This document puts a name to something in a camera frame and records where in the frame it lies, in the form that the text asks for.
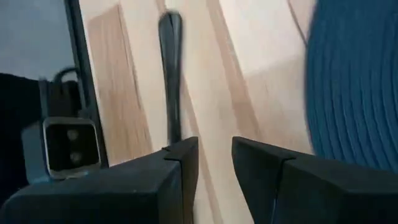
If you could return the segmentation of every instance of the light wood panel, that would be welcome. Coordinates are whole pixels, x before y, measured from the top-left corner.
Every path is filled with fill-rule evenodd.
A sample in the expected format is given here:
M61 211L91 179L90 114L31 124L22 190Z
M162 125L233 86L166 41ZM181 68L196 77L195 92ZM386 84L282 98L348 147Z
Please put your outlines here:
M297 21L297 25L305 40L308 39L308 31L316 3L317 0L289 0L293 18Z
M137 94L136 76L121 9L116 6L88 26L95 89L109 164L152 152L145 112Z
M118 85L125 85L128 80L130 83L134 81L134 86L129 87L130 97L137 98L137 105L141 106L144 115L141 118L145 119L143 122L146 123L149 136L147 144L153 151L167 145L157 21L165 9L179 11L184 27L181 86L183 136L195 135L200 138L195 223L252 223L233 170L232 136L245 136L312 153L303 99L305 46L295 17L292 16L299 5L289 5L281 0L112 2L125 12L120 15L119 11L126 28L122 29L122 35L119 34L118 38L124 38L124 42L121 42L126 49L124 54L131 53L132 61L127 60L127 65L119 65L111 58L102 56L106 53L101 50L104 48L101 46L104 37L97 35L107 37L108 34L99 31L103 27L91 28L91 21L112 20L105 12L110 7L109 2L81 0L83 18L90 33L88 45L93 61L93 76L97 79L95 85L100 107L109 104L108 98L101 94L106 87L101 85L106 86L116 78L105 71L114 67L134 68L132 74L125 70L120 72L118 78L123 81L118 80ZM108 41L107 44L115 45L116 49L122 48L116 40ZM123 98L119 95L112 97L114 101ZM123 110L128 114L136 109ZM109 116L114 116L101 110L100 113L102 123L106 123ZM134 133L130 129L122 131L127 135ZM138 147L141 147L139 142L130 142L133 154ZM107 149L118 154L118 148L108 143Z

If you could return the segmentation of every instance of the wooden surface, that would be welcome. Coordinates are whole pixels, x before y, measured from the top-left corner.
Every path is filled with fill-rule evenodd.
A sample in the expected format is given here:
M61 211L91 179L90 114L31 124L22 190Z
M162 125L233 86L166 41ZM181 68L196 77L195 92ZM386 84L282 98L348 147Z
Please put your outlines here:
M167 145L157 21L165 9L177 10L183 136L200 138L195 223L252 223L233 170L232 136L312 153L300 30L308 29L313 1L297 2L80 0L111 164Z

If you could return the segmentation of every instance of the blue rubber mat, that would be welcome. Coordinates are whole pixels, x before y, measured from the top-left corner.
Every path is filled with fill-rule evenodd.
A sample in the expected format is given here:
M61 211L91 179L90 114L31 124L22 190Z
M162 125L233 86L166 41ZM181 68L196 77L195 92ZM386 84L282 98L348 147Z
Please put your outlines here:
M398 1L318 0L306 69L315 152L398 173Z

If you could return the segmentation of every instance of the black handle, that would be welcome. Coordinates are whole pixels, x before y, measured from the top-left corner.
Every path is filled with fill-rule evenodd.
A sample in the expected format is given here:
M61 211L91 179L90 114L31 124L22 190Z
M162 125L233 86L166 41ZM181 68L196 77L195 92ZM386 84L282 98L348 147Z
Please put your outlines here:
M169 144L181 141L180 76L182 19L177 12L166 12L159 21L159 40L167 100Z
M75 96L75 86L63 81L63 78L70 73L76 74L78 98ZM52 82L41 78L39 80L39 91L43 119L49 116L90 117L90 109L85 101L79 69L75 67L64 68L55 74Z

